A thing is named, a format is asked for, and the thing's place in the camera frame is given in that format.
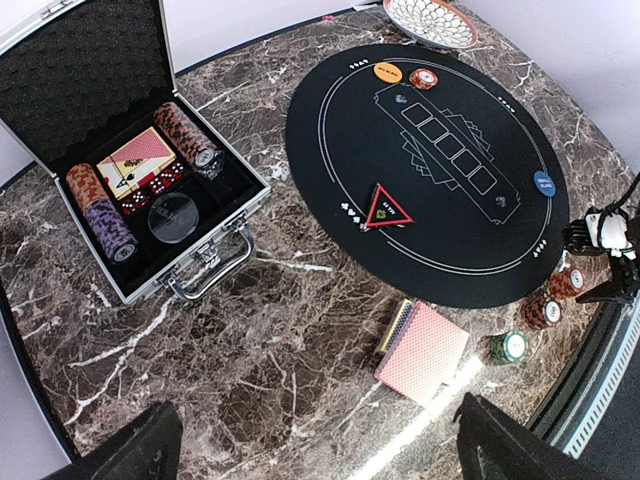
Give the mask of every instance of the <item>orange big blind button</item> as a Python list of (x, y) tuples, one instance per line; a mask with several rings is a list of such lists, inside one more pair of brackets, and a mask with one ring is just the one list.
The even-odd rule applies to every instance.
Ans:
[(386, 62), (377, 63), (376, 66), (373, 67), (373, 73), (386, 83), (398, 83), (402, 80), (402, 70)]

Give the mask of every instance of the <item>purple poker chip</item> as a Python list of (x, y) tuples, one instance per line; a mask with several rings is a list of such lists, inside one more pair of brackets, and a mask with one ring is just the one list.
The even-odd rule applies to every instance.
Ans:
[(138, 249), (138, 241), (109, 200), (94, 203), (84, 216), (111, 262), (125, 262)]

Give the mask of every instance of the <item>case handle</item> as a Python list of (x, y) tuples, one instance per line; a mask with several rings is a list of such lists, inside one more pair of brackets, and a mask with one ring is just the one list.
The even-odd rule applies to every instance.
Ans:
[(233, 270), (241, 267), (249, 261), (251, 255), (253, 255), (253, 251), (255, 250), (255, 243), (253, 241), (253, 236), (251, 235), (251, 232), (249, 232), (249, 228), (247, 227), (246, 220), (244, 218), (240, 218), (230, 224), (227, 228), (240, 234), (245, 242), (246, 248), (244, 249), (244, 251), (229, 258), (224, 263), (221, 263), (214, 267), (207, 280), (196, 291), (186, 291), (180, 285), (180, 279), (175, 274), (171, 274), (167, 278), (166, 282), (178, 297), (187, 301), (198, 300), (214, 286), (220, 283)]

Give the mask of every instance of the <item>white robot part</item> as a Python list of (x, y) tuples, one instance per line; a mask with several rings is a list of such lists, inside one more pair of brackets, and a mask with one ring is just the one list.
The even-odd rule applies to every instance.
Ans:
[[(594, 247), (598, 246), (598, 222), (600, 221), (600, 215), (600, 213), (593, 213), (585, 217), (591, 243)], [(633, 247), (633, 244), (627, 240), (626, 232), (627, 221), (622, 215), (613, 214), (608, 216), (602, 225), (602, 232), (600, 234), (602, 247), (610, 250), (611, 256), (621, 257), (623, 255), (622, 250)], [(636, 258), (634, 250), (624, 252), (624, 255), (630, 260), (635, 260)]]

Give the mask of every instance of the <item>black poker mat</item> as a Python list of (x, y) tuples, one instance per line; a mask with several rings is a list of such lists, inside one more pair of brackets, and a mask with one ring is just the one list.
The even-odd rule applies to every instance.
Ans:
[[(378, 62), (399, 67), (402, 81), (379, 80)], [(439, 84), (412, 87), (417, 68), (435, 72)], [(325, 231), (409, 295), (503, 305), (534, 291), (560, 259), (569, 201), (549, 141), (506, 90), (451, 57), (401, 45), (334, 55), (296, 90), (286, 147)], [(536, 171), (554, 180), (553, 198), (537, 190)], [(376, 184), (413, 224), (363, 231)]]

